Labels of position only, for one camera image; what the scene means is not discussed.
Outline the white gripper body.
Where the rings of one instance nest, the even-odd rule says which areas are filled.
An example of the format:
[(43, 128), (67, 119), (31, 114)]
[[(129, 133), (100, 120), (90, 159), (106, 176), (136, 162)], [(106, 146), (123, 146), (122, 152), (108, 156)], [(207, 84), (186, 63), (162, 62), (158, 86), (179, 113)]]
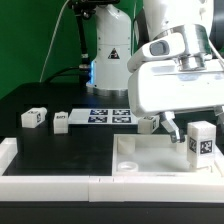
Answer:
[(127, 63), (128, 99), (137, 117), (224, 105), (224, 59), (205, 62), (204, 70), (181, 71), (175, 59), (186, 49), (174, 33), (144, 44)]

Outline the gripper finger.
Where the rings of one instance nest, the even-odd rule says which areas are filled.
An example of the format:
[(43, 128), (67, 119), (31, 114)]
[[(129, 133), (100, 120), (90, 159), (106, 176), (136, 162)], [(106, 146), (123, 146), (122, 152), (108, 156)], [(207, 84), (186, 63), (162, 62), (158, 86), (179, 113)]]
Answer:
[(218, 118), (218, 123), (224, 125), (224, 106), (216, 106), (214, 108), (215, 116)]
[(174, 122), (175, 114), (172, 111), (160, 114), (160, 123), (169, 133), (172, 143), (183, 143), (185, 141), (184, 132)]

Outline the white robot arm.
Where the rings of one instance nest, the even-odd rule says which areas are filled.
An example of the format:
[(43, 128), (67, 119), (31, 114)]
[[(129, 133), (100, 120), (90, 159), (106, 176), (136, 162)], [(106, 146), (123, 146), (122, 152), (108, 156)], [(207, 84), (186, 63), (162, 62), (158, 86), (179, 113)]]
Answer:
[(143, 0), (135, 21), (109, 1), (96, 4), (97, 56), (87, 88), (126, 93), (137, 117), (159, 115), (174, 141), (176, 113), (224, 105), (224, 60), (213, 58), (215, 0)]

